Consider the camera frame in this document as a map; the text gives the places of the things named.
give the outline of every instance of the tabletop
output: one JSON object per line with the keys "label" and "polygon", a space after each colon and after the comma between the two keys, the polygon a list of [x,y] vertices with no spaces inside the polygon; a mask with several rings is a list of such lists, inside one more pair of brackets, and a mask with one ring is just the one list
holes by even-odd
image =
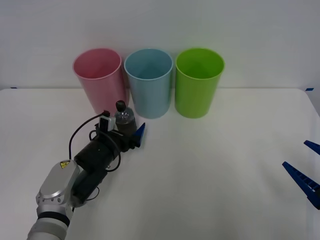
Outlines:
{"label": "tabletop", "polygon": [[[1,238],[27,238],[40,186],[94,115],[82,89],[0,91]],[[303,91],[221,88],[199,119],[179,115],[172,94],[164,116],[136,121],[142,146],[74,211],[66,240],[319,239],[318,210],[282,167],[320,182],[320,157],[303,144],[320,143],[320,118]]]}

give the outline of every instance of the warning label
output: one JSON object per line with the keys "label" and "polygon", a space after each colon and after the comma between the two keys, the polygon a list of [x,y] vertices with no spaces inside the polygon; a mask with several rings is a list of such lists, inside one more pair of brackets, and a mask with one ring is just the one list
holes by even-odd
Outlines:
{"label": "warning label", "polygon": [[69,161],[61,161],[60,166],[62,169],[64,169],[69,163],[70,163],[70,160]]}

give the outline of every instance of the cup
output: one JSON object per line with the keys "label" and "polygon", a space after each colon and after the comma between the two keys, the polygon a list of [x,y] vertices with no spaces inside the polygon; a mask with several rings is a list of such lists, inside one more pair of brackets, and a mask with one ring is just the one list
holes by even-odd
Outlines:
{"label": "cup", "polygon": [[146,48],[131,53],[124,61],[135,111],[155,119],[164,115],[171,101],[173,60],[165,51]]}
{"label": "cup", "polygon": [[175,61],[175,109],[186,118],[201,118],[209,111],[225,62],[206,48],[190,48]]}
{"label": "cup", "polygon": [[109,48],[88,50],[73,63],[73,71],[97,114],[106,110],[113,116],[119,100],[128,105],[121,63],[120,55]]}

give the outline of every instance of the black cable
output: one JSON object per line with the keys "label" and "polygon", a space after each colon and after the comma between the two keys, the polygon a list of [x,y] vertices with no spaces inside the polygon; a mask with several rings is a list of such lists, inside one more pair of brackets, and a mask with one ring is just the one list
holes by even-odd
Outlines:
{"label": "black cable", "polygon": [[101,135],[105,136],[113,144],[115,150],[118,153],[118,164],[116,165],[116,167],[114,169],[111,169],[111,170],[106,170],[108,173],[114,172],[115,170],[117,170],[119,168],[120,163],[121,163],[121,152],[120,152],[120,149],[119,149],[118,145],[115,143],[115,141],[113,141],[112,138],[110,136],[108,136],[107,134],[105,134],[103,131],[99,131],[98,134],[101,134]]}
{"label": "black cable", "polygon": [[98,114],[97,116],[94,116],[90,119],[88,119],[87,121],[85,121],[84,123],[82,123],[78,128],[77,130],[75,130],[75,132],[72,134],[71,138],[70,138],[70,141],[69,141],[69,159],[71,160],[72,159],[72,154],[71,154],[71,143],[72,143],[72,139],[74,139],[75,135],[77,134],[77,132],[79,132],[79,130],[84,126],[86,125],[87,123],[89,123],[90,121],[94,120],[94,119],[97,119],[99,117],[101,117],[103,115],[103,113],[100,113]]}
{"label": "black cable", "polygon": [[[72,159],[72,151],[71,151],[71,144],[72,144],[72,140],[74,139],[75,135],[77,134],[77,132],[79,132],[79,130],[84,126],[86,125],[87,123],[89,123],[90,121],[94,120],[94,119],[97,119],[99,117],[101,117],[103,115],[103,113],[101,114],[98,114],[90,119],[88,119],[87,121],[85,121],[84,123],[82,123],[76,130],[75,132],[72,134],[71,138],[70,138],[70,141],[69,141],[69,159],[71,160]],[[108,136],[107,134],[105,134],[104,132],[100,131],[100,129],[97,127],[96,130],[92,130],[90,133],[89,133],[89,139],[90,141],[92,140],[92,134],[95,133],[97,134],[97,130],[99,132],[99,134],[102,134],[103,136],[105,136],[114,146],[115,150],[117,151],[118,153],[118,164],[116,165],[116,167],[114,169],[111,169],[111,170],[106,170],[108,173],[110,172],[114,172],[115,170],[117,170],[120,166],[120,163],[121,163],[121,152],[120,152],[120,149],[118,148],[118,145],[115,143],[115,141],[112,140],[112,138],[110,136]],[[98,193],[93,197],[93,198],[89,198],[86,200],[86,202],[88,201],[91,201],[93,199],[95,199],[96,197],[98,197],[99,193],[100,193],[100,188],[97,186],[96,187],[98,189]]]}
{"label": "black cable", "polygon": [[90,139],[90,141],[92,140],[91,135],[92,135],[93,133],[97,134],[96,130],[92,130],[92,131],[89,133],[89,139]]}
{"label": "black cable", "polygon": [[91,200],[95,199],[96,197],[98,197],[98,195],[100,193],[100,188],[98,186],[96,188],[98,189],[98,193],[93,198],[87,199],[86,202],[91,201]]}

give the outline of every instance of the robotic arm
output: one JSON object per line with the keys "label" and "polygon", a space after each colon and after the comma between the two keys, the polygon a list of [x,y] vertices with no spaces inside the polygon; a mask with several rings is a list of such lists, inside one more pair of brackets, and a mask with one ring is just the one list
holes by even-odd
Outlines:
{"label": "robotic arm", "polygon": [[[74,160],[58,162],[46,177],[35,198],[38,219],[27,240],[64,240],[74,208],[83,206],[108,172],[118,168],[120,152],[140,147],[145,123],[135,134],[127,136],[114,130],[113,119],[109,112],[104,112],[95,127],[96,136]],[[117,167],[108,170],[116,157]]]}

